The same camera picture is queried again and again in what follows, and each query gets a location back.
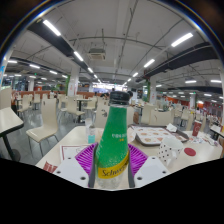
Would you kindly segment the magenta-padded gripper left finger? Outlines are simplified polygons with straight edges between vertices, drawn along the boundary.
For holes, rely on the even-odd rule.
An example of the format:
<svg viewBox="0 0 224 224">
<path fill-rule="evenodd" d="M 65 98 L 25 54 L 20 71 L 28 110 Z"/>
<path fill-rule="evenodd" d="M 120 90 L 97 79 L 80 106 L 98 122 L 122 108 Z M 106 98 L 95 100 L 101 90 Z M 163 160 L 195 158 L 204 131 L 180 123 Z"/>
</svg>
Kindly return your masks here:
<svg viewBox="0 0 224 224">
<path fill-rule="evenodd" d="M 65 159 L 53 172 L 54 175 L 84 188 L 95 184 L 95 151 L 98 144 L 86 146 L 76 156 Z"/>
</svg>

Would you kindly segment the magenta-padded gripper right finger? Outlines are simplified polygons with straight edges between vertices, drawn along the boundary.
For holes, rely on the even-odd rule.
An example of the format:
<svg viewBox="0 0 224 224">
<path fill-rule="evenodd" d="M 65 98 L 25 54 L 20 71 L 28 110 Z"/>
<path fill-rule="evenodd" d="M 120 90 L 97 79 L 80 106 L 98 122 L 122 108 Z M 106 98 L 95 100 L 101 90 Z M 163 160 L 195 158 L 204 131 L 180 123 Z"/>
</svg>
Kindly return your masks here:
<svg viewBox="0 0 224 224">
<path fill-rule="evenodd" d="M 130 188 L 140 188 L 170 174 L 156 156 L 147 156 L 129 144 L 128 183 Z"/>
</svg>

